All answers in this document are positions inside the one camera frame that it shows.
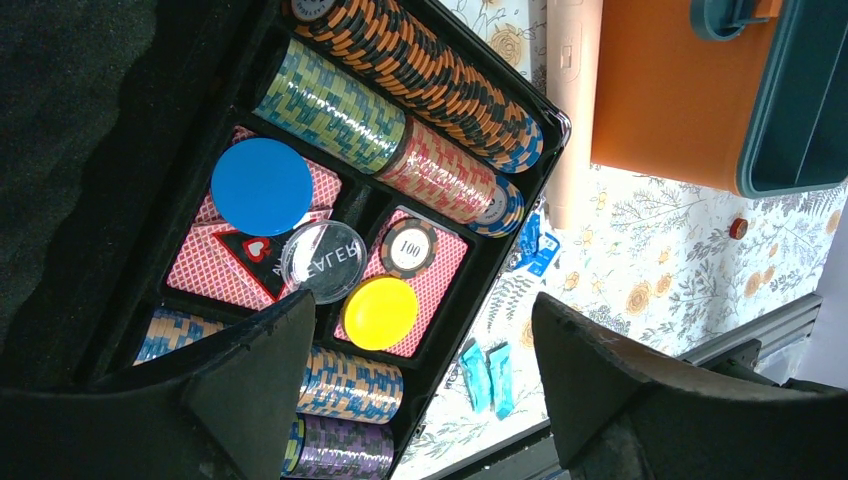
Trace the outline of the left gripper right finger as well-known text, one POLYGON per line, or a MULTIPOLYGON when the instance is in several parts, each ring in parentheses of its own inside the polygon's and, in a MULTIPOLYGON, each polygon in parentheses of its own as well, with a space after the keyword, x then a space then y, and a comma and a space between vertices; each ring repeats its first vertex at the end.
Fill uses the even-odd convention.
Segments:
POLYGON ((847 394, 665 355, 541 293, 534 348, 560 465, 575 479, 843 479, 847 394))

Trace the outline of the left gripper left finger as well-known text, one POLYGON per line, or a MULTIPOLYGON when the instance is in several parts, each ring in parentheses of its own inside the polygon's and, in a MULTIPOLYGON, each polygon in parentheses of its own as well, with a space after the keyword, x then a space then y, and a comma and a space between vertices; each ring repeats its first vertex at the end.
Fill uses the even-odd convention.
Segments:
POLYGON ((84 387, 1 391, 5 479, 277 479, 315 301, 248 319, 84 387))

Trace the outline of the teal tube pair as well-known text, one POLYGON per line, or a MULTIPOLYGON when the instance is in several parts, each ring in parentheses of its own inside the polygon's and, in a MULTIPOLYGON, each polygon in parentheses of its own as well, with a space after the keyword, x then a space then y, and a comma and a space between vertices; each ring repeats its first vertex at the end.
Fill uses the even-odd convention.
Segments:
POLYGON ((512 414, 515 399, 509 343, 503 342, 484 351, 479 342, 471 339, 461 350, 458 364, 473 412, 491 410, 498 420, 512 414))

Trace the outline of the small blue sachets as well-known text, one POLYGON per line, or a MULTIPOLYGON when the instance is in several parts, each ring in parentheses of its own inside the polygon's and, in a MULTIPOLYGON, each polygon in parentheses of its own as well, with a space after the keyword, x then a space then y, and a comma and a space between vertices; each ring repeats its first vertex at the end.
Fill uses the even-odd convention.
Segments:
POLYGON ((534 211, 521 229, 508 268, 512 272, 543 278, 557 260, 560 250, 560 240, 553 233, 545 211, 534 211))

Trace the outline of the orange medicine box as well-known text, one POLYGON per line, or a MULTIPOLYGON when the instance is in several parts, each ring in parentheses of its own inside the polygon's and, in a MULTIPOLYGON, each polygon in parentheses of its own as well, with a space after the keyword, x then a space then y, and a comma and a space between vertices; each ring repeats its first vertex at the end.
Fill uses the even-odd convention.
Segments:
POLYGON ((592 159, 609 167, 692 183, 682 176, 682 159, 665 144, 670 119, 681 114, 674 106, 681 95, 675 83, 680 58, 673 45, 678 34, 673 25, 677 2, 604 4, 592 159))

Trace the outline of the teal divided tray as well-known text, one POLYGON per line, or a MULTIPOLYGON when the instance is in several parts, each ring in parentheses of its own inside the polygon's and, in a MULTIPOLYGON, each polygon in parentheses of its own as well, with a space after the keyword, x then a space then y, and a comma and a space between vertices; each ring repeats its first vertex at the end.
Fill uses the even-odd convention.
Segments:
POLYGON ((665 135, 682 176, 747 198, 847 175, 847 5, 679 1, 679 117, 665 135))

